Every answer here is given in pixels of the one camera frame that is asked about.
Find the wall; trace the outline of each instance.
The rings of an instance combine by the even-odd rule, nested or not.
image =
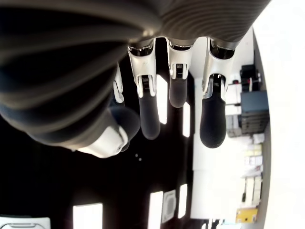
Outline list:
[[[271,177],[265,229],[300,228],[305,215],[303,1],[273,0],[254,23],[271,127]]]

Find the robotic hand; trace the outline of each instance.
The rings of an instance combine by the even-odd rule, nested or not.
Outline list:
[[[128,147],[140,125],[148,139],[160,132],[155,39],[167,39],[169,99],[179,108],[193,44],[205,36],[200,138],[218,147],[226,133],[234,50],[268,2],[0,0],[0,114],[41,143],[113,156]],[[140,119],[123,106],[117,63],[126,53]]]

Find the fluorescent light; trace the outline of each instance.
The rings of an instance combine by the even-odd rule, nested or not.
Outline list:
[[[157,75],[157,107],[160,123],[167,123],[167,82]]]
[[[148,229],[160,229],[163,192],[151,193],[149,201]]]
[[[191,107],[188,103],[183,105],[183,135],[186,137],[190,136],[191,128]]]
[[[185,215],[186,211],[186,197],[187,197],[187,184],[180,186],[180,194],[179,194],[179,211],[178,218],[182,218]]]
[[[212,228],[212,219],[209,219],[208,229]]]
[[[103,205],[79,205],[73,207],[73,229],[102,229]]]

